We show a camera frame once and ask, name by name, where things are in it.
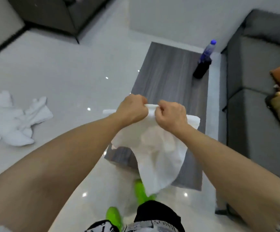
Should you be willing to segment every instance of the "person's right arm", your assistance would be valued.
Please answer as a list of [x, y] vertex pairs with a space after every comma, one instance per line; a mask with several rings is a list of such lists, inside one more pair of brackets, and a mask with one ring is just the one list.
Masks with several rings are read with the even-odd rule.
[[280, 178], [187, 123], [185, 107], [160, 101], [157, 123], [192, 151], [224, 199], [254, 231], [280, 224]]

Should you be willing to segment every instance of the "floor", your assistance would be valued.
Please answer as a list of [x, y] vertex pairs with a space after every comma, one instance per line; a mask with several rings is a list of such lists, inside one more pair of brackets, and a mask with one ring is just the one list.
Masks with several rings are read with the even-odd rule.
[[[33, 98], [48, 97], [54, 118], [35, 126], [35, 144], [16, 148], [0, 143], [0, 173], [56, 136], [115, 109], [127, 96], [152, 41], [202, 52], [203, 49], [128, 29], [129, 0], [113, 0], [75, 39], [31, 30], [0, 53], [0, 92], [9, 90], [14, 103], [27, 108]], [[218, 138], [220, 54], [210, 68], [206, 134]], [[104, 158], [72, 194], [50, 232], [84, 231], [104, 219], [109, 206], [119, 208], [125, 223], [137, 208], [132, 183], [137, 173]], [[246, 231], [216, 216], [215, 189], [204, 176], [203, 190], [168, 187], [157, 200], [182, 218], [186, 231]]]

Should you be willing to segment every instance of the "folded white fabric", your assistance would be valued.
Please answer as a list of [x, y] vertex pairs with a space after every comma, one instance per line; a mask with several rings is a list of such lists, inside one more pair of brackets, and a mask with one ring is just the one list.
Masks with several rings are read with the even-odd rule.
[[[158, 105], [146, 106], [149, 109], [148, 116], [119, 131], [112, 140], [112, 145], [116, 148], [131, 148], [138, 161], [146, 195], [152, 195], [169, 186], [177, 178], [187, 146], [156, 123], [155, 109]], [[115, 111], [104, 110], [103, 114], [109, 115]], [[199, 127], [199, 117], [187, 115], [187, 121], [192, 127]]]
[[30, 108], [23, 111], [13, 106], [8, 91], [2, 91], [0, 93], [0, 139], [12, 146], [33, 144], [30, 127], [53, 117], [45, 104], [46, 97], [33, 99]]

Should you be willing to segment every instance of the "neon green shoe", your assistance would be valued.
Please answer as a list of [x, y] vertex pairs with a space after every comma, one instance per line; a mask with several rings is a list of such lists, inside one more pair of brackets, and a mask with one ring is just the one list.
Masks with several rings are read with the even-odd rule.
[[122, 229], [122, 218], [119, 214], [119, 210], [116, 207], [109, 207], [107, 210], [106, 219], [119, 228], [119, 231]]
[[135, 194], [138, 200], [139, 206], [149, 200], [155, 200], [156, 195], [151, 195], [149, 197], [146, 196], [144, 185], [141, 179], [135, 180]]

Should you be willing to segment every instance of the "sofa backrest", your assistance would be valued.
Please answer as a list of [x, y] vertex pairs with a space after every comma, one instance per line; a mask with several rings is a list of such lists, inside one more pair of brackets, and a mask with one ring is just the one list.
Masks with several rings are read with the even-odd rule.
[[254, 9], [244, 21], [243, 35], [280, 44], [280, 14]]

